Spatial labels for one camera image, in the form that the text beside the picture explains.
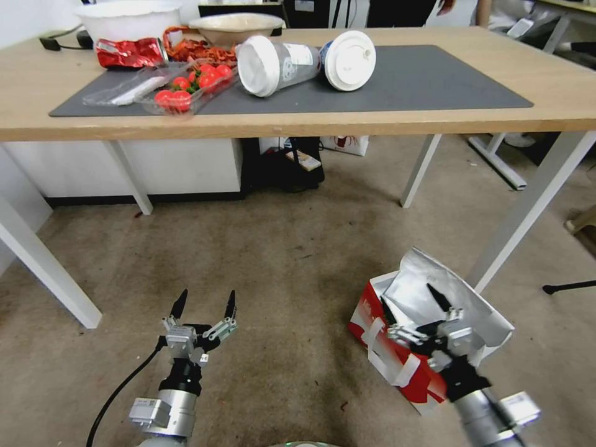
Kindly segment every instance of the red tomato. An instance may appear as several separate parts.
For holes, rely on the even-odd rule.
[[[223,79],[230,79],[232,77],[232,69],[227,65],[218,65],[216,70]]]
[[[155,102],[158,106],[167,109],[170,107],[172,99],[172,92],[170,90],[160,90],[155,95]]]
[[[203,73],[199,78],[199,87],[206,92],[213,91],[212,86],[217,82],[218,79],[219,76],[216,71]]]
[[[201,72],[201,74],[205,74],[205,73],[209,73],[210,71],[214,71],[215,67],[213,65],[209,65],[209,64],[202,64],[199,67],[199,71]]]
[[[191,107],[191,94],[185,90],[178,90],[172,93],[171,106],[178,112],[187,112]]]
[[[174,79],[172,81],[172,85],[180,87],[180,90],[186,90],[188,87],[191,86],[188,79],[183,78],[182,76],[178,76],[176,79]]]

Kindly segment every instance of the power cord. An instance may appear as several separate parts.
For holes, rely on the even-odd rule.
[[[62,48],[66,49],[66,50],[88,50],[89,48],[69,47],[67,45],[61,45],[57,40],[58,37],[64,37],[68,34],[71,34],[75,31],[77,31],[82,26],[83,25],[80,24],[74,28],[71,28],[70,30],[67,30],[67,31],[63,31],[63,32],[60,32],[57,34],[51,34],[51,35],[45,36],[45,37],[40,37],[39,42],[41,42],[41,44],[43,45],[43,47],[46,50],[50,50],[50,51],[60,51]]]
[[[168,344],[168,342],[166,341],[166,337],[164,335],[160,335],[159,340],[157,341],[157,345],[155,345],[155,349],[153,349],[153,352],[149,355],[149,357],[147,357],[147,359],[141,363],[137,369],[135,369],[133,372],[130,373],[130,375],[124,379],[124,381],[118,385],[118,388],[116,388],[114,390],[114,392],[110,395],[110,397],[107,398],[107,401],[104,403],[104,406],[101,407],[101,410],[99,411],[99,413],[97,414],[97,417],[95,418],[95,421],[93,422],[93,425],[91,426],[91,429],[89,430],[89,436],[87,436],[87,444],[86,447],[92,447],[93,446],[93,438],[95,438],[95,433],[97,432],[97,428],[99,427],[99,423],[101,422],[101,420],[103,419],[104,415],[106,414],[107,409],[109,408],[110,404],[114,401],[114,399],[116,398],[116,396],[118,396],[118,394],[120,393],[120,391],[122,391],[124,389],[124,387],[126,385],[128,385],[128,383],[141,371],[143,371],[143,369],[145,368],[145,366],[147,366],[149,364],[149,362],[151,360],[153,360],[153,358],[157,355],[157,353],[159,351],[161,351],[161,349],[166,346]]]

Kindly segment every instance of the table top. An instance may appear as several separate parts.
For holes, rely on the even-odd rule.
[[[322,45],[340,32],[289,29],[284,30],[282,39]],[[596,74],[587,68],[476,27],[367,29],[366,33],[376,45],[437,45],[535,106],[453,111],[52,118],[48,112],[103,69],[91,52],[49,52],[31,40],[0,51],[0,142],[596,130]]]
[[[596,14],[596,6],[590,6],[586,3],[570,2],[567,0],[535,0],[536,3],[559,6],[566,9],[573,9],[575,11],[588,12]]]

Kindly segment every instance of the plastic cup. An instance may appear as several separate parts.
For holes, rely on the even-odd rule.
[[[317,48],[297,43],[273,43],[264,36],[247,39],[240,45],[237,59],[242,85],[249,93],[260,97],[308,81],[321,69]]]
[[[357,90],[373,75],[377,53],[362,31],[346,31],[321,48],[321,63],[329,83],[341,91]]]

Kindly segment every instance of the white table leg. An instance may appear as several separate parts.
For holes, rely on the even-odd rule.
[[[495,276],[595,142],[596,132],[566,132],[559,136],[468,274],[466,281],[477,292],[482,292]]]
[[[500,173],[514,189],[521,191],[526,188],[526,181],[497,155],[497,149],[499,149],[506,136],[506,133],[498,133],[492,137],[488,146],[486,146],[479,137],[470,137],[467,142],[470,143],[476,152],[478,152],[489,165]]]
[[[406,185],[405,191],[402,194],[402,198],[399,201],[403,208],[409,208],[410,205],[412,205],[416,191],[420,186],[420,182],[422,182],[422,178],[424,177],[424,173],[427,171],[431,158],[433,158],[433,155],[435,154],[436,147],[439,144],[439,141],[441,141],[441,137],[442,134],[440,133],[436,135],[428,135],[427,139],[424,141],[422,150],[420,151],[418,159],[416,160],[414,170],[410,175],[408,184]]]
[[[569,20],[568,16],[561,16],[559,22],[554,27],[551,36],[548,38],[548,41],[546,42],[546,45],[543,48],[544,52],[554,53],[555,49],[557,48],[557,45],[559,45],[559,42],[561,41],[563,34],[565,34],[565,31],[567,31],[567,28],[569,27],[570,23],[571,20]]]
[[[124,181],[127,183],[128,187],[130,188],[130,192],[137,201],[139,208],[145,215],[151,214],[153,211],[153,205],[151,204],[149,197],[147,197],[147,193],[145,192],[145,188],[141,184],[141,182],[135,176],[135,173],[132,171],[132,167],[130,166],[128,158],[124,154],[122,150],[122,146],[119,142],[110,140],[104,141],[104,146],[106,147],[106,151],[114,160],[116,167],[122,173],[122,177]]]
[[[56,295],[82,325],[88,329],[97,327],[101,312],[2,196],[0,240]]]

